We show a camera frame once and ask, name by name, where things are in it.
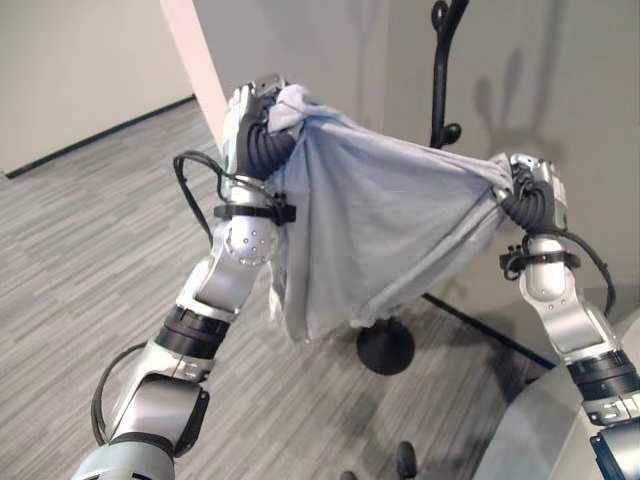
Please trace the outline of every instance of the light blue towel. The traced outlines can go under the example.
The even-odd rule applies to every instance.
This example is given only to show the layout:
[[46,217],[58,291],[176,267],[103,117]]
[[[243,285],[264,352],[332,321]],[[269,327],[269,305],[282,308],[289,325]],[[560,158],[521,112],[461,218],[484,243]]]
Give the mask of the light blue towel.
[[284,88],[270,131],[304,121],[268,181],[297,207],[271,262],[272,317],[293,339],[368,327],[456,273],[487,244],[512,188],[508,158],[488,161],[386,137]]

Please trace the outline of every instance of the robot arm actuator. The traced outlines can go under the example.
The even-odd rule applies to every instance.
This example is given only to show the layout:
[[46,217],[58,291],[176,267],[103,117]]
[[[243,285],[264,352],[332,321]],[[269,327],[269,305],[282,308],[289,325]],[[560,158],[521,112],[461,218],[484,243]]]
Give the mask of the robot arm actuator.
[[[519,280],[522,296],[536,310],[578,387],[591,423],[607,427],[591,439],[605,478],[640,478],[640,378],[605,314],[578,293],[573,270],[580,262],[559,240],[586,246],[610,283],[606,265],[567,232],[564,187],[553,165],[522,154],[511,157],[511,165],[514,192],[496,196],[527,235],[522,247],[501,257],[505,277]],[[612,287],[607,298],[608,313],[615,299]]]
[[283,197],[262,184],[295,146],[287,132],[267,133],[268,108],[284,86],[277,76],[238,88],[225,117],[223,219],[209,255],[187,279],[164,325],[136,360],[110,422],[99,426],[104,445],[74,480],[171,480],[173,459],[197,440],[209,402],[203,386],[218,347],[249,296],[260,268],[278,247],[278,225],[295,220]]

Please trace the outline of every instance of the coat rack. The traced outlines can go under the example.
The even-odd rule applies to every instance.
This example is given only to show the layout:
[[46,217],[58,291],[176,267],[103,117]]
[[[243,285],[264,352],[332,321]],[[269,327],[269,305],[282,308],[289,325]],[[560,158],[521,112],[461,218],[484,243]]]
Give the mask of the coat rack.
[[[451,5],[438,0],[431,10],[431,24],[437,34],[433,62],[433,102],[431,105],[431,140],[429,146],[442,148],[458,141],[462,128],[458,123],[445,126],[447,67],[449,51],[456,28],[469,0],[451,0]],[[363,328],[357,340],[358,356],[364,365],[381,375],[395,375],[413,360],[415,342],[411,332],[398,320],[378,320],[371,328]]]

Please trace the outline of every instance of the black velcro strap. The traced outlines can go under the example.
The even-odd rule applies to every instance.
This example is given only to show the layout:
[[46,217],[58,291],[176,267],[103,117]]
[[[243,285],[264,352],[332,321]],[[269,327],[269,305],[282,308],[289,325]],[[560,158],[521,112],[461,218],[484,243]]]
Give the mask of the black velcro strap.
[[269,218],[278,226],[296,221],[296,207],[287,204],[280,204],[277,208],[225,204],[215,207],[213,214],[223,220],[231,220],[234,215]]
[[245,217],[275,218],[273,208],[251,207],[248,205],[218,205],[213,209],[213,214],[223,220],[230,220],[234,215]]

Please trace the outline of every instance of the silver metal housing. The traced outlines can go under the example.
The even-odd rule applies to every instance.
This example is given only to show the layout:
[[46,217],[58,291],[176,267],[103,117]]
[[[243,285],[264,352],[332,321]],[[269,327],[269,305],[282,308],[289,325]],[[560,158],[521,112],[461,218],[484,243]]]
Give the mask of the silver metal housing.
[[131,480],[144,475],[153,480],[174,480],[173,460],[158,447],[139,442],[104,445],[84,459],[71,480]]
[[[550,236],[529,243],[532,255],[562,252]],[[576,291],[575,278],[564,262],[527,266],[520,291],[536,310],[556,353],[565,363],[591,358],[621,348],[604,315]]]
[[161,347],[154,341],[147,342],[136,361],[135,370],[122,389],[120,397],[113,408],[113,420],[106,432],[108,438],[113,438],[118,431],[122,433],[120,431],[120,423],[127,410],[134,406],[132,401],[145,378],[158,374],[170,379],[186,380],[193,383],[197,388],[196,384],[206,380],[212,367],[213,360],[179,355]]
[[[582,402],[589,420],[596,425],[613,425],[640,417],[640,392],[632,392],[619,397],[601,398]],[[637,444],[640,456],[640,443]]]
[[166,438],[175,447],[182,436],[200,396],[196,383],[167,377],[146,377],[124,415],[113,437],[142,432]]
[[640,426],[637,423],[605,428],[596,442],[606,443],[624,478],[640,478]]

